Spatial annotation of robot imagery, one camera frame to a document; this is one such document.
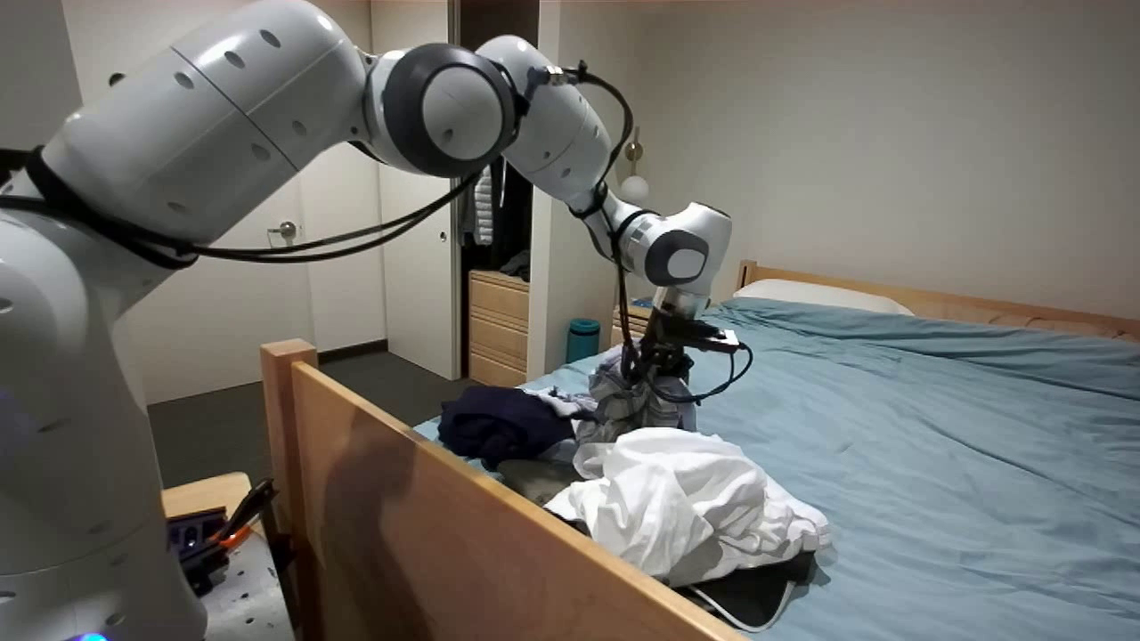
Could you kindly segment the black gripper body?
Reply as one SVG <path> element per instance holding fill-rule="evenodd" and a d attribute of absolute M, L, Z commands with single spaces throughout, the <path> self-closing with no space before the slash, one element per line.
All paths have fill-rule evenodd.
<path fill-rule="evenodd" d="M 697 322 L 693 315 L 657 307 L 638 341 L 633 378 L 684 378 L 692 372 L 692 348 L 739 353 L 741 341 L 729 333 Z"/>

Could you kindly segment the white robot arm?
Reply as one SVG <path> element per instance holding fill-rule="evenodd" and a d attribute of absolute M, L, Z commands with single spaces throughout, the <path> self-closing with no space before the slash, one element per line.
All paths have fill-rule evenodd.
<path fill-rule="evenodd" d="M 337 143 L 457 186 L 501 161 L 693 315 L 729 219 L 615 198 L 585 84 L 521 35 L 366 53 L 311 0 L 253 0 L 33 149 L 0 209 L 0 641 L 204 641 L 113 329 Z"/>

